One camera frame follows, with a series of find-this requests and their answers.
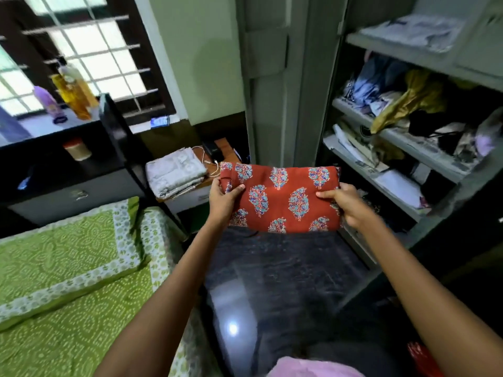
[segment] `dark floor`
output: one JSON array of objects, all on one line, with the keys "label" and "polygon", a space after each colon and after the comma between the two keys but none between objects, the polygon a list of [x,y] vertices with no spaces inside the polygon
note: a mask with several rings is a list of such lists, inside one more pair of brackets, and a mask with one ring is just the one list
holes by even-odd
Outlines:
[{"label": "dark floor", "polygon": [[227,229],[205,281],[227,368],[265,375],[282,356],[340,340],[332,329],[337,303],[367,272],[335,232]]}]

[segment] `wall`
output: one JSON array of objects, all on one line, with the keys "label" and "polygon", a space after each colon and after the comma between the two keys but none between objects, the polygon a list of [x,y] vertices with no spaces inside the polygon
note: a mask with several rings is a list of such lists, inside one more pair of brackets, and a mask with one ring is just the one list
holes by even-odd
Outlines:
[{"label": "wall", "polygon": [[149,1],[191,124],[243,111],[234,0]]}]

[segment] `red object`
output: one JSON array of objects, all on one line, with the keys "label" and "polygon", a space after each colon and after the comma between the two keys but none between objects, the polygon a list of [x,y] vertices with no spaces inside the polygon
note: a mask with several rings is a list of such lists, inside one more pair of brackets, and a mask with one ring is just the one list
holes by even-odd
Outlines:
[{"label": "red object", "polygon": [[407,344],[407,348],[414,359],[416,369],[421,375],[425,377],[444,377],[437,362],[424,345],[411,342]]},{"label": "red object", "polygon": [[336,167],[271,168],[222,162],[225,192],[244,184],[229,225],[272,233],[337,230],[338,206],[316,197],[317,191],[339,187]]}]

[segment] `wardrobe door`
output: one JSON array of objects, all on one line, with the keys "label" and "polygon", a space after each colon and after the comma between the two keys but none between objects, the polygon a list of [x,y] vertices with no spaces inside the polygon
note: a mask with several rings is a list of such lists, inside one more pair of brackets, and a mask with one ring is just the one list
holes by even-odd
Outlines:
[{"label": "wardrobe door", "polygon": [[[294,165],[299,144],[299,99],[305,94],[302,89],[303,65],[307,57],[305,47],[309,45],[306,43],[306,26],[312,18],[310,11],[314,2],[236,0],[252,163],[276,167]],[[327,7],[334,4],[332,0],[324,2]],[[337,29],[334,13],[337,11],[332,9],[327,16],[331,18],[330,25],[335,24]],[[309,21],[309,24],[316,24],[316,21]],[[330,41],[330,35],[320,37],[319,41],[333,52],[335,44]],[[328,83],[330,66],[326,66],[329,71],[325,71]],[[321,130],[322,119],[316,124],[319,126],[317,130]],[[311,162],[314,162],[315,153],[315,150],[310,153]]]}]

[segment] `yellow cloth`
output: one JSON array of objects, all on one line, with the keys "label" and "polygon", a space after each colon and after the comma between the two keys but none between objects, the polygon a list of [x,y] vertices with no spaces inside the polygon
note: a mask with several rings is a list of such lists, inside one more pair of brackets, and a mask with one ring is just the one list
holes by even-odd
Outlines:
[{"label": "yellow cloth", "polygon": [[423,109],[427,113],[444,112],[447,108],[447,103],[442,97],[444,85],[442,82],[430,80],[430,75],[431,72],[425,69],[409,70],[405,76],[406,93],[374,119],[370,132],[375,134],[417,109]]}]

